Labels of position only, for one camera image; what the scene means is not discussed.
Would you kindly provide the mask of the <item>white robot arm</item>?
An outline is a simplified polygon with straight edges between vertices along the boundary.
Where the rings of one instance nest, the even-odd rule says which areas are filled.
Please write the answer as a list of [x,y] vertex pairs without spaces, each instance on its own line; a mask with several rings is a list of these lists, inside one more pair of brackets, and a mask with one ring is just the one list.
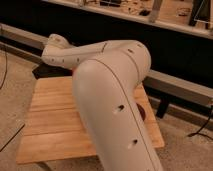
[[134,98],[151,67],[144,44],[108,40],[74,47],[52,34],[42,60],[74,71],[74,100],[105,171],[163,171]]

